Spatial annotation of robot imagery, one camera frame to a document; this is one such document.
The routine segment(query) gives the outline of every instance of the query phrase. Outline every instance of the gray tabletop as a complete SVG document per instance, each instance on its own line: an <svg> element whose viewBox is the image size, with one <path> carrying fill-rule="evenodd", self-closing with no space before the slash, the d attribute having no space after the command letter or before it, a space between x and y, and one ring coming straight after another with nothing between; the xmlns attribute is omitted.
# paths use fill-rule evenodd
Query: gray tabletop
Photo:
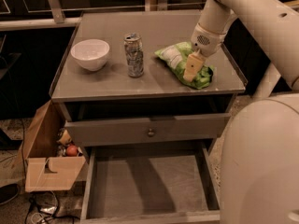
<svg viewBox="0 0 299 224"><path fill-rule="evenodd" d="M84 70L68 54L52 94L54 102L105 99L149 98L243 92L245 87L229 59L220 49L206 61L215 67L209 87L195 90L181 84L154 51L182 41L190 41L200 12L197 10L87 13L82 17L73 45L91 38L110 45L109 59L97 72ZM144 75L127 75L123 36L137 32L142 36Z"/></svg>

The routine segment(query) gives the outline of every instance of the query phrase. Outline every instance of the can top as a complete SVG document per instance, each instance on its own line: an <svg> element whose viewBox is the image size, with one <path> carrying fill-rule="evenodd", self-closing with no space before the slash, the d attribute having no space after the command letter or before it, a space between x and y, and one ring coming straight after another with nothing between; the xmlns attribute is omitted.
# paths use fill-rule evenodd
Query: can top
<svg viewBox="0 0 299 224"><path fill-rule="evenodd" d="M140 36L140 34L138 34L138 33L130 33L130 34L126 34L126 35L124 36L124 40L125 40L125 41L132 41L132 42L137 41L137 40L139 40L140 38L141 38L141 36Z"/></svg>

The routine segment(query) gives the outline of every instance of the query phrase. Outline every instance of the green bag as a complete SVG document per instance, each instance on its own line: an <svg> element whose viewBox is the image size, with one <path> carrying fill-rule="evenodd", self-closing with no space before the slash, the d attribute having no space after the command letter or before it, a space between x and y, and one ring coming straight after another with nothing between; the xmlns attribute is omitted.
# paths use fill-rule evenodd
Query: green bag
<svg viewBox="0 0 299 224"><path fill-rule="evenodd" d="M200 90L212 82L213 67L204 65L192 82L186 81L183 76L188 55L191 53L193 53L191 42L181 42L155 51L155 54L167 63L181 83Z"/></svg>

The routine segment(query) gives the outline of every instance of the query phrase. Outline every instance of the red object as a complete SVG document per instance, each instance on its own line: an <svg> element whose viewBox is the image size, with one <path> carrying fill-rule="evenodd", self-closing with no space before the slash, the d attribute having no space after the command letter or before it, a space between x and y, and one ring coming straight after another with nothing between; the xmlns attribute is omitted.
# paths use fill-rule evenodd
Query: red object
<svg viewBox="0 0 299 224"><path fill-rule="evenodd" d="M78 148L75 145L70 145L66 149L66 156L72 156L75 157L78 155Z"/></svg>

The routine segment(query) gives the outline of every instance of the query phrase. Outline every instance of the floor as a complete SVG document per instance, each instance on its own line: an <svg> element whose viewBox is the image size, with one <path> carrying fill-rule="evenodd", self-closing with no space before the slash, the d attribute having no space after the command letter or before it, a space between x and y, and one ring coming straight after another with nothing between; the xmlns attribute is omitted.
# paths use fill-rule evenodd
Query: floor
<svg viewBox="0 0 299 224"><path fill-rule="evenodd" d="M231 109L232 116L240 111L244 106L251 103L252 100L247 95L238 96ZM29 127L31 119L18 119L0 120L0 128L11 139L22 139L23 132ZM223 141L225 138L224 130L223 135L217 140L212 153L210 154L210 162L213 168L213 172L217 181L217 192L221 192L221 150ZM56 206L59 204L57 217L63 218L51 218L50 215L45 215L48 218L49 223L79 223L79 217L83 201L84 185L85 182L76 182L74 187L69 191L55 191L55 192L38 192L38 193L26 193L24 187L24 169L21 164L14 165L14 158L16 157L16 150L0 150L0 187L4 185L17 183L21 187L20 194L10 202L0 205L0 223L2 224L20 224L20 223L39 223L40 219L37 209L34 208L27 217L30 207L30 198L35 198L39 204Z"/></svg>

